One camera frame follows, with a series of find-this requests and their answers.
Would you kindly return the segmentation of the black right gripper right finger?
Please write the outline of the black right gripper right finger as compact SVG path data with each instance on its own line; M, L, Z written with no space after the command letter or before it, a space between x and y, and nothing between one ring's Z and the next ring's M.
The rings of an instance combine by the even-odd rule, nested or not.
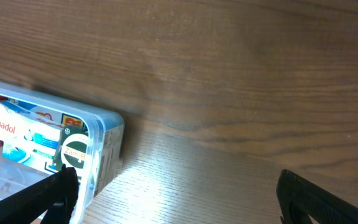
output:
M341 223L358 224L358 208L298 174L284 169L276 194L283 224Z

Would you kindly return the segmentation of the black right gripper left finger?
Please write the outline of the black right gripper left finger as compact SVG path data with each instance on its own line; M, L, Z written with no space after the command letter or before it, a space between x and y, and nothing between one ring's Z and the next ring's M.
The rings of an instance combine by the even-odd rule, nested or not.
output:
M32 223L44 215L42 223L69 224L78 200L79 182L73 167L62 169L0 201L0 224Z

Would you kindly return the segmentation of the blue Cool Fever box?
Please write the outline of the blue Cool Fever box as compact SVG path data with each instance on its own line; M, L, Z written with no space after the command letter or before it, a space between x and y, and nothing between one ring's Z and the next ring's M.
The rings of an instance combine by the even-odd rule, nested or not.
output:
M64 127L76 126L81 128L88 133L89 137L87 124L76 116L33 105L24 101L9 99L9 102L39 114L51 121L60 123ZM100 114L95 115L95 118L101 129L98 138L89 138L88 145L90 142L93 143L95 155L92 161L98 163L91 173L93 180L89 186L90 190L97 195L116 176L119 153L124 134L124 120L119 114L111 111L99 110L97 108L95 111L100 112ZM53 158L57 148L51 149L38 144L35 144L34 147L35 149L33 149L32 152L27 152L24 149L21 149L17 143L9 143L4 146L3 156L30 167L36 166L38 170L48 174L57 172L58 170L55 170L55 166L53 165ZM82 178L84 171L84 168L82 170L77 169L79 179Z

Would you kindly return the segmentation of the green Zam-Buk tin box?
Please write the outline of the green Zam-Buk tin box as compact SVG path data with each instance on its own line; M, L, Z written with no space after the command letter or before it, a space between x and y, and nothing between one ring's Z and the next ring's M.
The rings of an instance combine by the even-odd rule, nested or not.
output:
M88 142L86 131L76 126L65 126L60 133L58 148L53 158L55 170L61 170L64 164L82 170L87 158Z

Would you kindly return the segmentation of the clear plastic container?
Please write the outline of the clear plastic container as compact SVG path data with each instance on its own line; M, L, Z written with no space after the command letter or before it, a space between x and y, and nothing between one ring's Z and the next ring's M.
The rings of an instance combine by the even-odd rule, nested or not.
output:
M121 115L0 82L0 223L80 223L116 176Z

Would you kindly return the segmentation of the white Panadol box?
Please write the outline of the white Panadol box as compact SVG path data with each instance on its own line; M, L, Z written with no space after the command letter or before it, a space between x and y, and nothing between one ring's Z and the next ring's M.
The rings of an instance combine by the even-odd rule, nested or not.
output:
M0 101L0 140L56 149L64 126L9 101Z

